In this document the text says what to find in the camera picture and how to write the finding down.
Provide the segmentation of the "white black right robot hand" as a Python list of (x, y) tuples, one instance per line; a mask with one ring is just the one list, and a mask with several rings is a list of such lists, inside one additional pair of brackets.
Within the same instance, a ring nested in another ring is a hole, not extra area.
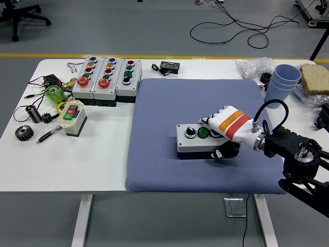
[(258, 121), (252, 119), (243, 111), (227, 105), (216, 113), (203, 117), (198, 121), (227, 139), (225, 145), (230, 143), (246, 144), (254, 151), (260, 151), (260, 144), (264, 138), (263, 128)]

